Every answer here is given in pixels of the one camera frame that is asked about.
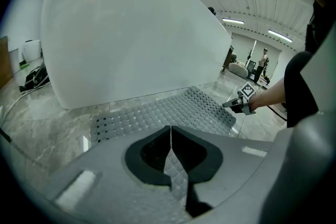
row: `white bucket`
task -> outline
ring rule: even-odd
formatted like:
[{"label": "white bucket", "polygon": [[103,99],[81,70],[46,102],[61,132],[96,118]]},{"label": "white bucket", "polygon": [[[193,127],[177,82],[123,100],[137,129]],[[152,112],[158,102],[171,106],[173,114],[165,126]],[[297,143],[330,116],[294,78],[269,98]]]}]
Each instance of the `white bucket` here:
[{"label": "white bucket", "polygon": [[26,62],[32,62],[41,57],[41,41],[32,40],[25,42],[22,46],[23,58]]}]

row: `white wall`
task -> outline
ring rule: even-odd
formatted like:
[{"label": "white wall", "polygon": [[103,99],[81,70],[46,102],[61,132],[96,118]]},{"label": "white wall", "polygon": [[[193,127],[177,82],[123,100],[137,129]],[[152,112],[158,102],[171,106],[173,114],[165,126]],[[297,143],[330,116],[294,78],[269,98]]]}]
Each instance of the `white wall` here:
[{"label": "white wall", "polygon": [[237,60],[246,63],[248,53],[253,49],[255,40],[242,35],[232,34],[233,53],[237,55]]},{"label": "white wall", "polygon": [[292,49],[284,46],[283,50],[281,51],[279,62],[273,72],[273,76],[271,77],[271,81],[269,83],[270,87],[284,77],[286,66],[296,53],[297,52],[293,51]]},{"label": "white wall", "polygon": [[[245,37],[236,33],[232,34],[231,46],[234,48],[233,52],[237,55],[238,61],[246,63],[249,51],[253,48],[255,41],[255,39]],[[280,50],[257,40],[254,52],[251,56],[251,61],[256,62],[256,66],[258,66],[258,62],[263,56],[264,48],[267,48],[267,57],[269,58],[266,75],[271,77],[279,59]]]},{"label": "white wall", "polygon": [[11,0],[0,23],[0,37],[8,37],[13,51],[30,39],[40,39],[43,0]]},{"label": "white wall", "polygon": [[224,27],[224,29],[227,31],[227,33],[231,36],[231,38],[232,38],[232,31],[231,30],[229,30],[229,29],[227,29],[227,28],[225,28],[225,26],[222,24],[222,26]]},{"label": "white wall", "polygon": [[279,55],[280,55],[280,50],[274,48],[271,45],[268,45],[266,43],[260,42],[257,40],[256,47],[254,49],[254,52],[252,54],[251,60],[256,62],[256,66],[258,66],[260,59],[264,55],[264,49],[267,49],[267,57],[269,59],[268,66],[266,69],[266,75],[268,77],[272,77],[273,72],[276,68]]}]

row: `person standing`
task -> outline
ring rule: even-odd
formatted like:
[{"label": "person standing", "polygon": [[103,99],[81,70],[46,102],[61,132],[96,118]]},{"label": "person standing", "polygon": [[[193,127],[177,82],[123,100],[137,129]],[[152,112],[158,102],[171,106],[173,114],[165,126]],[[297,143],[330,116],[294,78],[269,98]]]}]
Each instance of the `person standing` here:
[{"label": "person standing", "polygon": [[264,65],[265,65],[265,62],[267,61],[267,49],[265,48],[264,49],[264,55],[263,57],[261,58],[261,60],[259,61],[259,65],[257,67],[257,71],[256,71],[256,74],[254,75],[254,83],[257,83],[259,78],[260,78],[260,74],[261,72],[263,71],[264,69]]}]

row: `marble floor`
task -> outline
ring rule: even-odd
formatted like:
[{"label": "marble floor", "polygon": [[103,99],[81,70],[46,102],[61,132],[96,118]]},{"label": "marble floor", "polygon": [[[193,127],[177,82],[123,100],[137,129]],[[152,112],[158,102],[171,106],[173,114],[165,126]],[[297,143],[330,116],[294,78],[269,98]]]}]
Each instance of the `marble floor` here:
[{"label": "marble floor", "polygon": [[[26,75],[40,64],[41,60],[19,71],[0,90],[0,106],[3,106],[4,111],[21,96],[18,85],[23,84]],[[218,104],[222,104],[235,98],[237,90],[245,83],[244,79],[225,71],[218,75],[216,82],[199,87]],[[26,157],[1,137],[2,150],[19,180],[42,190],[49,175],[83,153],[83,142],[85,139],[89,141],[91,120],[95,116],[163,99],[184,90],[66,110],[60,106],[52,86],[48,85],[23,97],[1,126]],[[277,132],[286,127],[285,121],[268,108],[259,108],[254,115],[234,116],[237,121],[231,135],[235,137],[273,141]]]}]

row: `white curved panel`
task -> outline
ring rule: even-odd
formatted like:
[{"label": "white curved panel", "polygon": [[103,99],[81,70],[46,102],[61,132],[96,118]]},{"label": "white curved panel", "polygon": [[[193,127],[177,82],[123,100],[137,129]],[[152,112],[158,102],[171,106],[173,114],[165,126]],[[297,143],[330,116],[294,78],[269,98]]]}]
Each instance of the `white curved panel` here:
[{"label": "white curved panel", "polygon": [[199,0],[44,0],[41,43],[78,108],[213,82],[231,38]]}]

